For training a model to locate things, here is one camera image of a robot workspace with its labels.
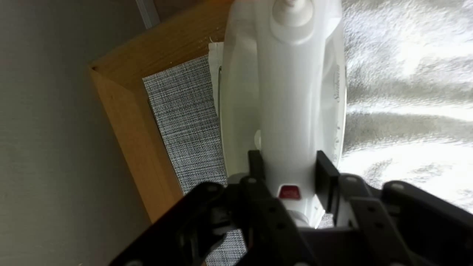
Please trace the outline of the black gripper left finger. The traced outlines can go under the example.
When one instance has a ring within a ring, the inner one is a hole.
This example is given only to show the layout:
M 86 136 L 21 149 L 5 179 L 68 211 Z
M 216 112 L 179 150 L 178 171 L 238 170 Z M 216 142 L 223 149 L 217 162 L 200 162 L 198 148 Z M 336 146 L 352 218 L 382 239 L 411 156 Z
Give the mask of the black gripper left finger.
M 254 149 L 249 152 L 249 167 L 250 167 L 250 176 L 265 180 L 266 174 L 265 174 L 265 162 L 262 158 L 262 153 Z

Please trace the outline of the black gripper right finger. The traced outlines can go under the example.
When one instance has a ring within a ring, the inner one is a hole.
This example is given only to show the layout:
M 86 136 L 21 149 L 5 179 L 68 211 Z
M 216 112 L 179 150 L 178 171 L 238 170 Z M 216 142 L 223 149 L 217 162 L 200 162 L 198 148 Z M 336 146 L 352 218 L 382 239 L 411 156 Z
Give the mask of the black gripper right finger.
M 324 150 L 317 152 L 315 193 L 325 211 L 334 211 L 339 198 L 340 173 Z

